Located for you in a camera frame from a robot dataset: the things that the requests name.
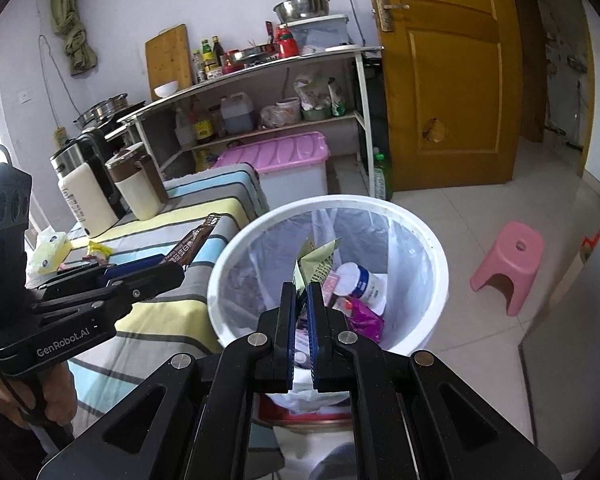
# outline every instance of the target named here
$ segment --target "yellow stripe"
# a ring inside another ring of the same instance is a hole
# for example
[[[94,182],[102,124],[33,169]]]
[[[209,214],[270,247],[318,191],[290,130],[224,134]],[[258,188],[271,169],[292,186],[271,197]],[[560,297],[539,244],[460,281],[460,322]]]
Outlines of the yellow stripe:
[[[242,229],[249,223],[242,204],[237,198],[223,198],[221,200],[215,200],[214,202],[207,202],[204,204],[192,205],[189,207],[183,207],[181,209],[175,209],[173,211],[167,211],[161,213],[158,216],[145,221],[135,220],[128,224],[119,225],[112,227],[104,234],[98,237],[92,238],[95,242],[104,243],[114,238],[121,238],[123,236],[129,236],[151,229],[157,229],[170,224],[177,224],[180,222],[186,222],[187,220],[195,220],[196,218],[204,218],[209,213],[218,214],[230,214],[238,222],[238,227]],[[89,239],[85,236],[72,240],[71,244],[74,249],[80,249],[86,247],[89,243]]]
[[[131,313],[116,323],[122,332],[182,335],[197,339],[212,352],[221,352],[206,304],[197,300],[135,303]]]

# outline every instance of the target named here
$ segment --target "silver bolt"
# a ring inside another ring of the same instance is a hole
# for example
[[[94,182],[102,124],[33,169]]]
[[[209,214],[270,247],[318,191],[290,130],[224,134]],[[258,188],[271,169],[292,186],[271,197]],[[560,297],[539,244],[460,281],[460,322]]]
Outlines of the silver bolt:
[[[176,354],[171,358],[171,366],[176,368],[176,370],[180,370],[181,368],[186,368],[191,364],[191,357],[187,354]]]
[[[262,346],[267,342],[267,336],[262,332],[254,332],[253,334],[249,334],[247,341],[251,346]]]
[[[420,366],[431,366],[435,361],[433,354],[423,350],[417,352],[414,359]]]
[[[338,334],[338,341],[345,345],[351,345],[358,340],[358,334],[351,330],[345,330]]]

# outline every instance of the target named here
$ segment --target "wooden cutting board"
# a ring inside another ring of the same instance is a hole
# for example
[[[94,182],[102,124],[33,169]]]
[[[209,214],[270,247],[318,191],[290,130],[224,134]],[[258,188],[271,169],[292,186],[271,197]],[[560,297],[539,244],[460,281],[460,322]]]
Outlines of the wooden cutting board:
[[[146,74],[149,79],[151,99],[160,99],[154,88],[170,81],[179,83],[179,90],[193,84],[187,26],[182,24],[161,32],[144,44]]]

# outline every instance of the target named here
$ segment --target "red thermos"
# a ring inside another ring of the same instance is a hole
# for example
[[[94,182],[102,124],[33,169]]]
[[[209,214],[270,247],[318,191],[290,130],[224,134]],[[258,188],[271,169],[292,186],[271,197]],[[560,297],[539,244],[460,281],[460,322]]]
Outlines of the red thermos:
[[[300,56],[298,44],[284,23],[278,27],[276,42],[278,43],[278,57]]]

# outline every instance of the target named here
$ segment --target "knotted green fabric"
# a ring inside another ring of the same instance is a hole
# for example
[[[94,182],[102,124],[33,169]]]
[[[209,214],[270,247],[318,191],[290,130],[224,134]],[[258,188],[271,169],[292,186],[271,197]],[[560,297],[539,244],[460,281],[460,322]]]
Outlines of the knotted green fabric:
[[[71,75],[87,72],[98,64],[96,53],[87,44],[87,32],[75,0],[51,0],[51,28],[64,36],[64,53],[69,57]]]

